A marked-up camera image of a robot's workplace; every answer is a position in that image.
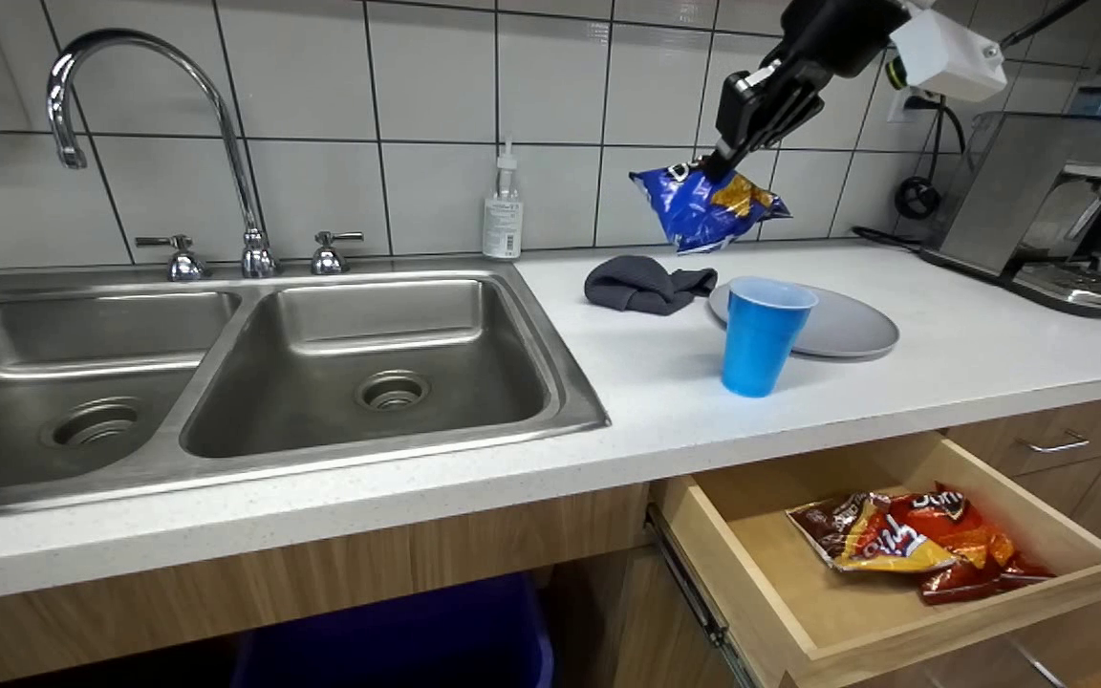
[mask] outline faucet handle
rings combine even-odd
[[[204,262],[195,259],[193,250],[193,236],[182,234],[167,234],[167,236],[134,236],[138,248],[175,248],[171,259],[167,259],[167,280],[171,281],[193,281],[193,280],[204,280]]]
[[[315,239],[316,239],[316,250],[315,250],[309,271],[315,275],[339,275],[343,271],[343,255],[332,244],[362,239],[362,234],[329,234],[329,227],[321,227]]]

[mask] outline blue plastic cup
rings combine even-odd
[[[742,396],[767,396],[817,292],[798,281],[734,280],[724,380]]]

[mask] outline sink drain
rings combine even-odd
[[[408,408],[425,396],[427,396],[427,380],[407,365],[379,371],[358,385],[358,401],[367,408]]]
[[[84,406],[73,417],[64,417],[49,438],[56,448],[88,448],[88,443],[107,443],[117,435],[131,435],[138,425],[138,412],[121,401],[98,401],[98,406]]]

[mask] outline soap dispenser bottle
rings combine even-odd
[[[506,141],[496,156],[496,187],[483,201],[483,255],[515,259],[524,234],[524,198],[515,187],[515,148]]]

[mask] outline open drawer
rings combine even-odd
[[[830,571],[789,506],[848,489],[956,484],[1060,577],[924,608]],[[1101,538],[939,435],[668,481],[654,520],[760,684],[860,684],[1101,599]]]

